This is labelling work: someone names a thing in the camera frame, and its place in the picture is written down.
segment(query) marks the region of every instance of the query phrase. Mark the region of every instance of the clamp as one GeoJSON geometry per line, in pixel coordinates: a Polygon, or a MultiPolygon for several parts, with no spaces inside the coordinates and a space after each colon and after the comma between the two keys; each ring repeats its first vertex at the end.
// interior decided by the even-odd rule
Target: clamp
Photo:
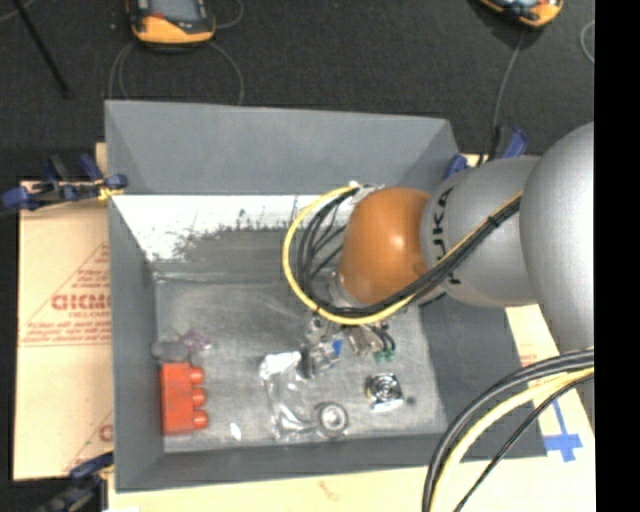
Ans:
{"type": "Polygon", "coordinates": [[[79,158],[80,168],[88,183],[71,184],[67,168],[58,155],[47,160],[44,168],[45,179],[27,188],[12,188],[2,194],[2,203],[9,210],[37,210],[45,206],[80,201],[82,199],[105,199],[121,192],[129,180],[124,174],[104,177],[96,162],[88,154],[79,158]]]}
{"type": "Polygon", "coordinates": [[[105,482],[100,473],[112,466],[113,462],[113,452],[107,452],[75,467],[69,473],[72,485],[35,508],[33,512],[76,512],[81,510],[98,494],[98,488],[105,482]]]}

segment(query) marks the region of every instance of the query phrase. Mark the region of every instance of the cardboard sheet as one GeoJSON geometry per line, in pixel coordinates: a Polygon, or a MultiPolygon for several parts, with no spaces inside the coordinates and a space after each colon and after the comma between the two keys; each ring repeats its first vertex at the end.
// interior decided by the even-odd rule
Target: cardboard sheet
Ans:
{"type": "Polygon", "coordinates": [[[107,206],[21,212],[19,230],[13,477],[66,476],[113,448],[107,206]]]}

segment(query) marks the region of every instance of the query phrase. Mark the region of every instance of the gray box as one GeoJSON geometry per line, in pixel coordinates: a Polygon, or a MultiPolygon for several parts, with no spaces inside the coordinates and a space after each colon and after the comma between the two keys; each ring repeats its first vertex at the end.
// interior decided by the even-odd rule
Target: gray box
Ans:
{"type": "MultiPolygon", "coordinates": [[[[518,366],[502,310],[445,297],[393,320],[398,344],[420,361],[411,364],[399,351],[399,377],[421,407],[407,413],[407,428],[404,420],[396,428],[393,421],[380,427],[359,420],[360,435],[291,445],[266,442],[260,428],[245,429],[253,442],[222,443],[206,434],[165,439],[150,347],[167,328],[188,327],[176,325],[186,317],[215,329],[220,343],[217,356],[203,360],[215,382],[210,416],[232,418],[237,407],[247,425],[259,417],[260,357],[295,349],[302,325],[273,321],[304,311],[279,269],[278,223],[286,224],[296,198],[351,180],[434,190],[457,148],[447,121],[412,116],[108,101],[106,123],[109,172],[130,179],[109,217],[119,491],[422,466],[447,422],[518,366]],[[271,213],[272,224],[257,225],[255,215],[247,220],[256,211],[271,213]],[[263,299],[254,300],[259,293],[263,299]],[[279,313],[263,314],[261,304],[279,313]],[[247,364],[227,370],[231,354],[247,364]],[[226,363],[216,366],[216,359],[226,363]],[[228,389],[239,391],[228,400],[216,395],[222,390],[228,398],[228,389]],[[248,409],[258,416],[247,416],[248,409]]],[[[342,378],[347,382],[349,372],[342,378]]],[[[517,425],[518,414],[512,416],[505,432],[517,425]]],[[[474,455],[491,454],[499,439],[480,443],[474,455]]],[[[535,435],[515,450],[540,452],[535,435]]]]}

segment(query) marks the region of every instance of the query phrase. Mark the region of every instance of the blue clamp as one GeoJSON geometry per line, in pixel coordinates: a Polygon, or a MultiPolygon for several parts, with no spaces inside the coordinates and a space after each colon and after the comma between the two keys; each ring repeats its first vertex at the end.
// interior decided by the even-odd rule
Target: blue clamp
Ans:
{"type": "Polygon", "coordinates": [[[2,194],[4,208],[33,211],[44,206],[98,197],[105,191],[122,190],[129,184],[124,174],[113,174],[105,178],[93,158],[86,153],[80,155],[79,163],[89,183],[63,183],[70,181],[65,180],[68,176],[67,169],[62,160],[54,155],[45,165],[45,179],[35,183],[31,191],[26,187],[16,187],[2,194]]]}
{"type": "Polygon", "coordinates": [[[507,148],[504,150],[502,158],[518,158],[519,156],[524,155],[524,152],[529,146],[529,139],[524,131],[515,126],[511,127],[511,131],[511,140],[509,141],[507,148]]]}
{"type": "Polygon", "coordinates": [[[459,173],[460,171],[466,169],[469,166],[467,159],[463,157],[460,153],[456,153],[453,155],[451,162],[447,165],[447,168],[444,171],[444,179],[450,178],[454,174],[459,173]]]}
{"type": "Polygon", "coordinates": [[[113,465],[113,452],[99,455],[72,469],[69,473],[72,485],[40,505],[33,512],[76,512],[95,495],[104,480],[97,473],[113,465]]]}

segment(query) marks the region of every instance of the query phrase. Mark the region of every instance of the yellow cable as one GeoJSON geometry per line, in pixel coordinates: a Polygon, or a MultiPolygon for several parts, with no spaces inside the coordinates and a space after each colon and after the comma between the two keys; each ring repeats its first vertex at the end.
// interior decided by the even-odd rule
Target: yellow cable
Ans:
{"type": "Polygon", "coordinates": [[[491,411],[489,411],[485,416],[480,418],[467,432],[466,434],[460,438],[455,447],[449,452],[449,456],[442,466],[442,470],[440,473],[440,478],[438,479],[438,483],[436,484],[433,490],[433,500],[431,510],[435,512],[440,512],[442,510],[440,501],[442,495],[442,488],[446,484],[446,480],[449,478],[452,468],[454,468],[457,464],[460,463],[462,457],[469,450],[471,445],[482,435],[482,433],[487,430],[491,425],[493,425],[497,420],[502,418],[505,414],[508,414],[512,410],[521,405],[529,402],[534,398],[540,397],[548,397],[552,393],[562,389],[567,384],[575,382],[582,377],[586,377],[594,372],[594,368],[588,368],[586,370],[579,370],[563,375],[559,375],[557,377],[552,378],[551,380],[547,379],[544,382],[537,384],[533,387],[526,389],[518,393],[517,395],[512,396],[511,398],[505,400],[504,402],[499,403],[495,406],[491,411]]]}
{"type": "Polygon", "coordinates": [[[326,194],[323,194],[322,196],[315,199],[311,204],[305,206],[302,210],[300,210],[300,213],[298,214],[298,216],[291,223],[291,226],[289,227],[289,230],[287,231],[287,235],[285,236],[284,242],[282,244],[282,269],[284,271],[285,277],[287,278],[289,286],[291,287],[293,292],[302,301],[302,303],[305,304],[309,309],[311,309],[318,315],[326,318],[327,320],[330,320],[331,322],[335,322],[341,325],[363,325],[363,324],[371,324],[371,323],[379,322],[387,318],[389,315],[392,315],[396,311],[402,309],[413,299],[413,295],[411,295],[373,315],[360,317],[360,318],[350,318],[346,316],[335,315],[330,311],[327,311],[321,308],[320,305],[318,305],[310,297],[308,297],[307,294],[305,294],[300,288],[300,286],[298,285],[298,282],[296,281],[293,275],[293,271],[291,270],[291,265],[289,263],[289,252],[291,248],[291,243],[293,242],[293,237],[295,236],[298,227],[300,226],[302,221],[309,215],[309,213],[313,211],[315,208],[317,208],[318,206],[320,206],[321,204],[323,204],[329,199],[332,199],[334,197],[350,192],[351,190],[354,190],[356,188],[359,188],[359,185],[348,185],[346,187],[340,187],[340,188],[331,190],[326,194]]]}

